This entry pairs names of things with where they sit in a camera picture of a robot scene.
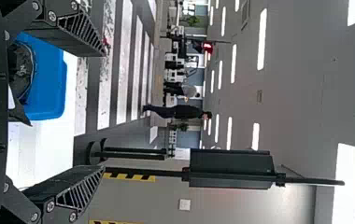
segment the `black pole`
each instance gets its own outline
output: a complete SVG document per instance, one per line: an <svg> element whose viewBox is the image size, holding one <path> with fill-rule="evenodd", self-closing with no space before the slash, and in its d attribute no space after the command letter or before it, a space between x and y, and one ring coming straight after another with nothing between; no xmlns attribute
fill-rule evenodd
<svg viewBox="0 0 355 224"><path fill-rule="evenodd" d="M302 178L302 177L285 177L287 184L305 184L316 186L344 186L344 181L332 179L318 179L318 178Z"/></svg>
<svg viewBox="0 0 355 224"><path fill-rule="evenodd" d="M146 148L133 148L133 147L104 147L105 152L128 152L128 153L145 153L145 154L161 154L166 155L166 148L162 149L146 149Z"/></svg>
<svg viewBox="0 0 355 224"><path fill-rule="evenodd" d="M146 155L146 154L132 154L132 153L94 152L91 156L101 157L101 158L136 159L136 160L150 160L150 161L165 160L165 155Z"/></svg>

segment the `wall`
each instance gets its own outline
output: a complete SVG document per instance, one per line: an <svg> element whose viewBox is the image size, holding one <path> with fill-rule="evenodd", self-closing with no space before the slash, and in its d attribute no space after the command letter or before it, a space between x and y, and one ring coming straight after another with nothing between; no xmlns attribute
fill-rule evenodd
<svg viewBox="0 0 355 224"><path fill-rule="evenodd" d="M112 166L181 170L186 161L109 160ZM105 180L95 195L91 219L145 224L312 224L314 188L296 186L268 191L189 189L178 178L156 183ZM178 210L179 199L191 199L192 210Z"/></svg>

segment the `black metal bracket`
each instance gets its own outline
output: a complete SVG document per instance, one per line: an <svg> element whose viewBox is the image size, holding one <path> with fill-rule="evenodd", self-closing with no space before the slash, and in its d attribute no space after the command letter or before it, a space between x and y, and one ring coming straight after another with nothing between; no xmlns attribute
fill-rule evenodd
<svg viewBox="0 0 355 224"><path fill-rule="evenodd" d="M90 165L98 164L109 158L165 161L168 158L175 157L174 148L134 148L134 147L106 147L107 139L100 142L90 142L88 144L88 163Z"/></svg>
<svg viewBox="0 0 355 224"><path fill-rule="evenodd" d="M1 218L7 216L6 214L14 214L14 217L19 217L20 221L24 221L25 223L29 223L27 220L32 214L38 213L39 216L41 215L39 210L35 209L33 204L25 199L25 197L14 188L12 182L6 178L8 146L7 47L13 43L20 32L31 27L29 33L38 36L36 35L36 31L41 30L39 33L43 32L44 39L47 39L51 44L59 48L76 53L77 56L105 55L102 37L93 27L88 15L79 9L79 5L77 10L73 10L74 2L75 1L70 2L64 0L0 0L0 209L3 208L2 212L0 212L0 215L2 215L0 217L0 223L3 223ZM45 22L46 25L42 27L43 29L41 26L34 28L37 23L47 19L46 12L50 13L50 9L56 12L56 23ZM87 38L86 36L88 35L78 35L78 32L71 26L66 26L66 31L62 30L62 25L58 26L57 21L62 21L69 16L75 17L77 22L73 22L72 24L79 24L78 27L81 28L81 30L85 28L90 37ZM50 17L50 14L48 14L48 18L54 20L53 15ZM55 34L61 33L64 34L62 38L55 36ZM8 185L9 192L4 193L6 185Z"/></svg>

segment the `white stripe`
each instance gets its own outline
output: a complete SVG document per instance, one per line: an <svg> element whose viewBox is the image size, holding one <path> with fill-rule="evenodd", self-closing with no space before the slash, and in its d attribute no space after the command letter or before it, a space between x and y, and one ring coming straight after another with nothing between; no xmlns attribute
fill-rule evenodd
<svg viewBox="0 0 355 224"><path fill-rule="evenodd" d="M150 69L149 69L149 92L148 92L148 103L151 105L151 92L152 92L152 81L153 81L153 65L154 65L154 46L150 46Z"/></svg>
<svg viewBox="0 0 355 224"><path fill-rule="evenodd" d="M134 65L134 84L132 92L131 120L137 119L139 105L139 79L140 79L140 60L142 60L142 34L143 23L136 18L136 41L135 41L135 65Z"/></svg>
<svg viewBox="0 0 355 224"><path fill-rule="evenodd" d="M104 21L114 21L116 11L116 1L107 1L105 4ZM105 38L110 45L108 56L102 59L102 67L99 83L99 101L98 101L98 130L108 128L110 125L110 102L111 102L111 78L113 64L113 48L114 48L114 22L105 23Z"/></svg>
<svg viewBox="0 0 355 224"><path fill-rule="evenodd" d="M215 143L219 142L219 114L216 115Z"/></svg>
<svg viewBox="0 0 355 224"><path fill-rule="evenodd" d="M213 7L210 8L210 13L209 13L209 25L212 26L213 25Z"/></svg>
<svg viewBox="0 0 355 224"><path fill-rule="evenodd" d="M148 69L149 69L149 35L146 33L145 37L145 51L143 54L144 64L143 64L143 79L142 79L142 106L146 104L146 93L148 90Z"/></svg>
<svg viewBox="0 0 355 224"><path fill-rule="evenodd" d="M212 70L212 77L210 79L210 93L213 93L214 88L215 88L215 70Z"/></svg>
<svg viewBox="0 0 355 224"><path fill-rule="evenodd" d="M85 134L87 119L88 61L78 58L75 136Z"/></svg>
<svg viewBox="0 0 355 224"><path fill-rule="evenodd" d="M233 135L233 118L229 117L228 118L228 126L227 126L227 150L231 149L231 137Z"/></svg>
<svg viewBox="0 0 355 224"><path fill-rule="evenodd" d="M218 83L218 89L221 90L221 81L223 77L223 61L219 62L219 83Z"/></svg>
<svg viewBox="0 0 355 224"><path fill-rule="evenodd" d="M122 7L119 93L117 99L117 124L122 124L127 121L127 97L129 58L131 47L131 29L132 3L131 0L124 0Z"/></svg>
<svg viewBox="0 0 355 224"><path fill-rule="evenodd" d="M153 19L155 20L156 13L157 13L157 4L155 3L155 0L148 0L148 2L149 2L150 10L151 10L151 15L152 15Z"/></svg>
<svg viewBox="0 0 355 224"><path fill-rule="evenodd" d="M226 7L223 7L223 12L221 13L221 36L224 36L226 29Z"/></svg>

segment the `black metal stand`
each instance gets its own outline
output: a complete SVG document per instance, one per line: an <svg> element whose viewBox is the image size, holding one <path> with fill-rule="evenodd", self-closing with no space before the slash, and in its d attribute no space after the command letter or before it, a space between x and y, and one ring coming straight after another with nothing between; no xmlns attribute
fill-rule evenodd
<svg viewBox="0 0 355 224"><path fill-rule="evenodd" d="M106 173L181 178L192 188L270 189L274 184L343 186L339 180L288 177L277 173L268 151L192 149L190 167L182 171L107 167Z"/></svg>
<svg viewBox="0 0 355 224"><path fill-rule="evenodd" d="M100 143L91 142L88 144L88 162L90 165L99 164L99 162L109 158L165 161L168 158L175 157L175 150L173 148L105 147L105 142L106 140L103 139Z"/></svg>

